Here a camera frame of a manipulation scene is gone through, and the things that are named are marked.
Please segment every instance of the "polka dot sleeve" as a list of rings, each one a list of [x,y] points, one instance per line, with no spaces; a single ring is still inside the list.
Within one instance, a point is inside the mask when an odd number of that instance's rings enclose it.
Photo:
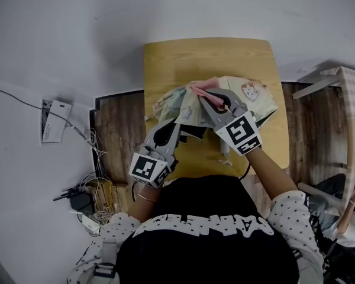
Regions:
[[[289,191],[272,200],[270,225],[291,247],[300,271],[300,283],[323,283],[323,258],[310,225],[308,199],[301,191]]]
[[[102,262],[103,241],[115,241],[117,252],[122,243],[141,225],[141,222],[128,214],[120,212],[111,217],[109,223],[100,229],[100,233],[95,237],[86,249],[83,256],[76,263],[75,268],[67,278],[68,283],[79,283],[85,274],[93,273],[97,264]]]

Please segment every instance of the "white wall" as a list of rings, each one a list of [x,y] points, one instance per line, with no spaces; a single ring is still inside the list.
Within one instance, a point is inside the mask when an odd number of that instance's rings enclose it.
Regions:
[[[37,94],[0,88],[40,105]],[[69,119],[83,128],[88,113],[75,105]],[[90,147],[71,128],[61,145],[41,146],[40,111],[0,93],[0,262],[17,284],[65,283],[92,238],[69,201],[53,198],[92,168]]]
[[[355,0],[0,0],[0,79],[92,106],[143,87],[144,43],[191,37],[269,40],[282,80],[355,67]]]

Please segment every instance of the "black t-shirt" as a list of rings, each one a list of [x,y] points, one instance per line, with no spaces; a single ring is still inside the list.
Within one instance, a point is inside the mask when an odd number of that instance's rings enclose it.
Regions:
[[[180,178],[162,189],[153,218],[121,246],[124,283],[298,283],[282,235],[236,177]]]

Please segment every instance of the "bracelet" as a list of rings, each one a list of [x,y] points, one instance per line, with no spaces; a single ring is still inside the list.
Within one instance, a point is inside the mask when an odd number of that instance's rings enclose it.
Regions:
[[[141,195],[140,193],[138,193],[138,196],[140,196],[142,199],[148,200],[148,201],[150,201],[150,202],[152,202],[152,203],[158,202],[158,201],[154,201],[154,200],[147,199],[145,196]]]

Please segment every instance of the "yellow table top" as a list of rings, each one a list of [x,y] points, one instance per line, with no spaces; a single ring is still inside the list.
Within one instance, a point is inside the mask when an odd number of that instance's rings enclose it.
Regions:
[[[282,85],[268,41],[242,38],[196,38],[149,43],[144,46],[145,113],[166,92],[193,80],[234,76],[267,85],[279,109],[260,129],[263,150],[281,167],[289,165],[288,123]],[[146,121],[146,131],[157,120]],[[248,166],[245,157],[230,150],[233,166],[223,165],[219,137],[208,130],[203,142],[188,138],[175,150],[179,160],[167,178],[196,178],[207,175],[242,176]]]

